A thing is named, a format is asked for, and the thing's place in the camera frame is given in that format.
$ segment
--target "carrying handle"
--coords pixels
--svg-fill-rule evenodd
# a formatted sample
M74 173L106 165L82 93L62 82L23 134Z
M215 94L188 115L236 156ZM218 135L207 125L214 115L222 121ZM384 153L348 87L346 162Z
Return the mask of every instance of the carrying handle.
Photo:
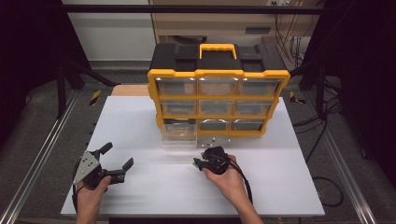
M201 44L199 46L199 59L202 59L203 51L232 51L233 58L236 59L234 44Z

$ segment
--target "white table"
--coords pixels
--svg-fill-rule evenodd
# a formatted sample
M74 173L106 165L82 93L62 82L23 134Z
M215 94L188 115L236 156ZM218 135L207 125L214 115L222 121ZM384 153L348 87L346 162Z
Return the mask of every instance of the white table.
M109 96L89 151L107 142L102 167L120 169L134 158L125 183L105 193L101 214L109 217L234 217L236 211L217 187L192 165L201 148L169 151L162 147L154 103L147 96ZM250 183L254 206L263 217L323 216L282 99L262 137L232 138L223 146L234 154ZM71 190L61 214L76 214Z

